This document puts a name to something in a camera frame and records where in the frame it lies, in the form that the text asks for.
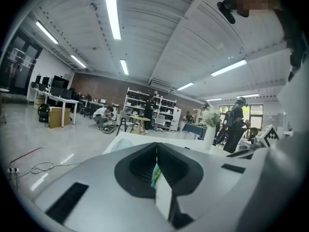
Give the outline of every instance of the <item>window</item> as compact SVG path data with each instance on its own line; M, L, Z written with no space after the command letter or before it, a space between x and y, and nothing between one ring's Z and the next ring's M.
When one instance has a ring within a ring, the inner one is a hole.
M251 107L251 115L263 115L263 106L262 105L252 105Z
M221 121L223 122L225 114L227 111L231 111L233 106L219 106L221 113ZM258 129L262 128L263 122L263 105L249 105L248 107L243 107L243 120L249 120L251 123L251 128L255 127Z
M219 106L219 109L221 114L226 114L228 111L228 106Z

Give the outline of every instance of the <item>flower arrangement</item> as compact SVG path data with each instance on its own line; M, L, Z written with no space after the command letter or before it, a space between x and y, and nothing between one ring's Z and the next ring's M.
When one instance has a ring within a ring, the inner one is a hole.
M219 109L211 107L209 110L205 110L203 112L203 122L206 123L207 126L215 127L220 121L221 118Z

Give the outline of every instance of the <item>blue table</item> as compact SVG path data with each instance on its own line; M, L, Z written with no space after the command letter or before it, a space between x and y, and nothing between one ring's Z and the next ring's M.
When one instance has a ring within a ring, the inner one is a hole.
M197 135L199 135L201 138L204 138L206 130L207 128L202 127L202 126L197 126L193 124L185 124L185 126L183 127L183 131L185 131L184 138L186 138L188 132L195 134L194 139L197 138Z

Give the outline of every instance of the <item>white floor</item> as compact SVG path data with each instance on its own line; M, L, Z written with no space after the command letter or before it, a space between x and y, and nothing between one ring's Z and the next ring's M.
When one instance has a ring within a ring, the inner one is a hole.
M37 148L40 149L12 163L12 167L19 168L20 174L24 174L41 162L62 165L81 162L101 155L116 136L116 131L105 134L98 130L93 120L82 115L77 115L75 125L50 129L38 121L32 105L8 104L6 114L7 124L0 124L1 166L5 172L11 161ZM148 136L183 139L184 133L150 130ZM187 134L186 139L194 137L194 134ZM55 167L40 174L29 173L21 178L18 191L34 200L52 181L72 168L74 165Z

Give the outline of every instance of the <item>fluorescent ceiling light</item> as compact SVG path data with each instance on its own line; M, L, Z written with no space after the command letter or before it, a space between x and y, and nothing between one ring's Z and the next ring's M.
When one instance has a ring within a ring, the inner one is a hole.
M219 71L217 71L217 72L214 72L214 73L212 73L211 75L212 75L212 76L217 76L217 75L220 75L220 74L222 74L222 73L224 73L224 72L230 71L230 70L232 70L232 69L235 69L235 68L237 68L237 67L239 67L239 66L242 66L242 65L245 65L245 64L247 64L247 61L244 59L244 60L239 61L239 62L237 62L237 63L235 63L235 64L232 64L232 65L230 65L230 66L227 66L227 67L225 67L225 68L223 68L223 69L221 69L221 70L219 70Z
M108 18L110 19L110 25L112 28L112 35L114 39L121 40L119 21L118 21L118 10L117 0L105 0L107 6Z
M35 24L43 31L43 33L47 35L48 38L52 40L52 42L58 44L58 41L45 29L45 27L43 27L43 25L40 22L37 21Z
M75 56L71 55L71 57L78 62L81 66L83 66L84 68L87 68L82 62L80 62Z
M122 69L124 69L124 73L126 75L129 75L129 72L127 71L127 67L126 67L126 61L125 60L120 60L120 63L122 65Z
M187 84L187 85L185 85L185 86L183 86L183 87L180 87L180 88L177 89L177 90L183 90L183 89L185 89L186 87L190 87L190 86L192 86L192 85L194 85L194 83L189 83L189 84Z
M206 100L206 101L208 101L208 102L222 101L222 98L210 99L210 100Z
M259 94L254 94L254 95L242 95L242 96L237 96L237 98L243 97L243 98L248 98L248 97L257 97L260 96Z

